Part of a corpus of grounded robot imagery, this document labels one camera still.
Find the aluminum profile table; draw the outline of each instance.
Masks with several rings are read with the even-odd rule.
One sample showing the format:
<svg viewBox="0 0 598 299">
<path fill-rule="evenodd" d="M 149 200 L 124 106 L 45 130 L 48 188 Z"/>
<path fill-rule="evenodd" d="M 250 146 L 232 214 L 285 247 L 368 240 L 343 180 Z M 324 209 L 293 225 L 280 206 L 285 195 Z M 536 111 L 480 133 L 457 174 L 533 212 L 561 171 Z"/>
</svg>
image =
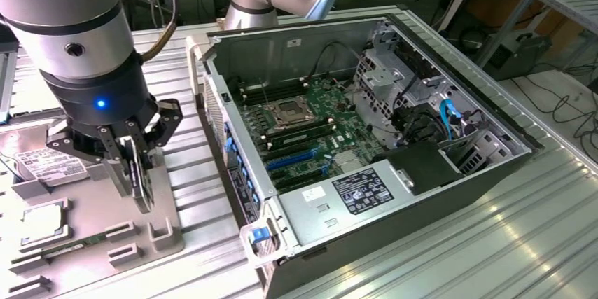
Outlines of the aluminum profile table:
<svg viewBox="0 0 598 299">
<path fill-rule="evenodd" d="M 598 0 L 537 0 L 552 10 L 560 12 L 568 19 L 575 21 L 584 29 L 598 35 Z M 527 11 L 532 0 L 520 0 L 511 15 L 504 21 L 491 42 L 483 47 L 475 63 L 483 67 L 500 45 L 504 36 L 511 32 L 516 21 Z M 529 23 L 532 28 L 539 24 L 539 20 Z"/>
<path fill-rule="evenodd" d="M 541 154 L 461 211 L 284 296 L 291 298 L 591 298 L 598 295 L 598 167 L 512 100 L 423 21 L 395 7 L 337 11 L 329 18 L 395 14 L 545 146 Z M 297 18 L 281 19 L 281 22 Z M 144 66 L 158 97 L 181 101 L 185 120 L 165 147 L 185 249 L 62 298 L 261 298 L 238 229 L 192 106 L 181 27 Z M 158 31 L 134 33 L 138 50 Z M 16 87 L 33 76 L 20 53 Z"/>
</svg>

